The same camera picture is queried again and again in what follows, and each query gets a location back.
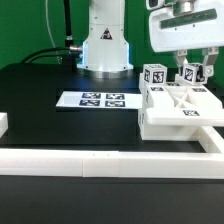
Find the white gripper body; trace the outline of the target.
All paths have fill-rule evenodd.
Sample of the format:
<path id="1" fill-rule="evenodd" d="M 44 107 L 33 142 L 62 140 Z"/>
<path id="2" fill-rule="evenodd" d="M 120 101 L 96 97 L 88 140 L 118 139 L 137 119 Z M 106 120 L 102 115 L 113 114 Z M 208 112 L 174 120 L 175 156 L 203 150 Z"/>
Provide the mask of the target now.
<path id="1" fill-rule="evenodd" d="M 178 16 L 171 6 L 153 10 L 149 36 L 155 52 L 224 46 L 224 0 L 196 0 L 193 12 Z"/>

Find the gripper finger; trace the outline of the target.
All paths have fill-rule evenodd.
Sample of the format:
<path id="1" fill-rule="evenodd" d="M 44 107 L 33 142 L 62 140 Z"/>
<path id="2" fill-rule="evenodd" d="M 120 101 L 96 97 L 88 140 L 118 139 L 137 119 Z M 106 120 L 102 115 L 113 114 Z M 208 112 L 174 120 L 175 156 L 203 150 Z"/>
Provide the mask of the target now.
<path id="1" fill-rule="evenodd" d="M 201 76 L 209 78 L 214 75 L 214 65 L 219 55 L 218 47 L 209 47 L 202 50 L 203 62 Z"/>
<path id="2" fill-rule="evenodd" d="M 176 62 L 176 65 L 178 67 L 178 74 L 182 75 L 183 72 L 183 66 L 188 63 L 187 60 L 187 50 L 177 50 L 174 52 L 174 60 Z"/>

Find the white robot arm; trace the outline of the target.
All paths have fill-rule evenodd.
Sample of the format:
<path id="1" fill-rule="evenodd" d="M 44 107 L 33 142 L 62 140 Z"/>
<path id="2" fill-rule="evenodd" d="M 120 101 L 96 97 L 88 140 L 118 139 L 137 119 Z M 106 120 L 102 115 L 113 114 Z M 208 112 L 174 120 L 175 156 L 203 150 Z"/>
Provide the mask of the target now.
<path id="1" fill-rule="evenodd" d="M 145 0 L 150 11 L 149 38 L 156 52 L 172 52 L 178 67 L 187 52 L 203 52 L 203 75 L 214 74 L 218 48 L 224 46 L 224 0 Z M 124 38 L 125 0 L 90 0 L 89 34 L 79 64 L 97 74 L 129 70 Z"/>

